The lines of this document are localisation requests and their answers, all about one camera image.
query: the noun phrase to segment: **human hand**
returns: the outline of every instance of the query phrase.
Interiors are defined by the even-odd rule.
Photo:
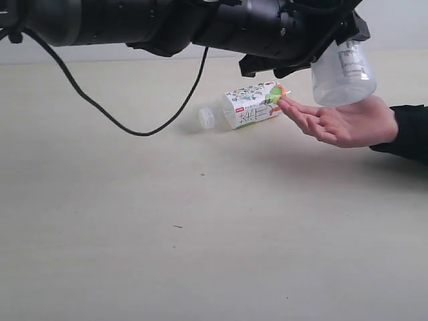
[[[303,133],[340,148],[389,143],[398,135],[394,112],[376,96],[355,104],[321,108],[282,96],[278,106]]]

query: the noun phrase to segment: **palm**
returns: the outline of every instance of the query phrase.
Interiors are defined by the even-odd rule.
[[[335,108],[304,106],[287,97],[278,104],[305,134],[342,148],[390,142],[398,131],[393,111],[376,96]]]

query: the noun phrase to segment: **black sleeve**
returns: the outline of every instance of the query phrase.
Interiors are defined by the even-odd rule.
[[[370,148],[387,152],[428,165],[428,108],[420,106],[395,106],[395,119],[399,133],[394,142]]]

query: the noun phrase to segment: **table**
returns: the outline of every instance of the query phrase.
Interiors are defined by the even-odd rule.
[[[378,95],[427,101],[428,51],[370,54]],[[135,138],[55,65],[0,67],[0,320],[360,321],[428,318],[428,171],[340,150],[285,116],[202,131],[241,78],[210,59],[183,115]],[[70,64],[136,130],[183,101],[199,60]],[[282,80],[313,103],[310,73]]]

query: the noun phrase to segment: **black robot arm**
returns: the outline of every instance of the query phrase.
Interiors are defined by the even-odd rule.
[[[365,41],[362,0],[0,0],[0,27],[54,46],[125,43],[172,57],[190,43],[246,54],[243,76],[283,78],[333,42]]]

